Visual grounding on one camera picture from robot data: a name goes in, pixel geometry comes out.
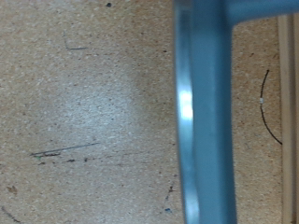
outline blue metal bar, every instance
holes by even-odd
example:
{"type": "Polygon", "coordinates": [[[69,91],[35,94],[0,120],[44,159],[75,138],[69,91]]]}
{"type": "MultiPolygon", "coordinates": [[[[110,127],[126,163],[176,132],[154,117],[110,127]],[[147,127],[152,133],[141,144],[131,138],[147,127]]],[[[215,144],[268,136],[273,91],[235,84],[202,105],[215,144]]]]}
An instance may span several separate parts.
{"type": "Polygon", "coordinates": [[[201,224],[235,224],[232,26],[222,0],[192,1],[193,154],[201,224]]]}
{"type": "Polygon", "coordinates": [[[186,224],[235,224],[231,45],[241,21],[299,0],[175,0],[178,154],[186,224]]]}
{"type": "Polygon", "coordinates": [[[274,17],[299,11],[298,0],[228,0],[228,21],[235,25],[264,17],[274,17]]]}
{"type": "Polygon", "coordinates": [[[192,81],[190,71],[191,0],[175,3],[176,94],[182,201],[186,224],[199,223],[199,204],[193,159],[192,81]]]}

